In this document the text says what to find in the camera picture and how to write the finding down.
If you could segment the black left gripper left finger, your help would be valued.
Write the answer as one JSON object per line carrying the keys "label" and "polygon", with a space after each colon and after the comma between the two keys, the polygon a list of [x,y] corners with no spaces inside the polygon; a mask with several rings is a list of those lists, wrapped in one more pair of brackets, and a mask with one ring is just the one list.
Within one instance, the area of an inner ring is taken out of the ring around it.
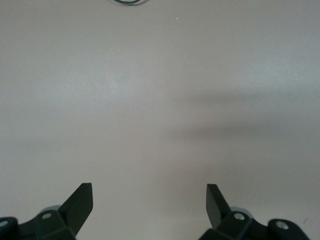
{"label": "black left gripper left finger", "polygon": [[0,218],[2,240],[75,240],[93,210],[91,183],[82,183],[62,204],[44,208],[19,224],[12,216]]}

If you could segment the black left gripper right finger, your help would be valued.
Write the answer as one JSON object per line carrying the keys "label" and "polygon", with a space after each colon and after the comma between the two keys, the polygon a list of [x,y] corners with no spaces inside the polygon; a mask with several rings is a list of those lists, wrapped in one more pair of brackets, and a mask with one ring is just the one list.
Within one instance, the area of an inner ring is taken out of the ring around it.
{"label": "black left gripper right finger", "polygon": [[206,212],[211,224],[201,240],[308,240],[294,222],[271,219],[267,225],[256,221],[245,209],[230,207],[216,184],[206,187]]}

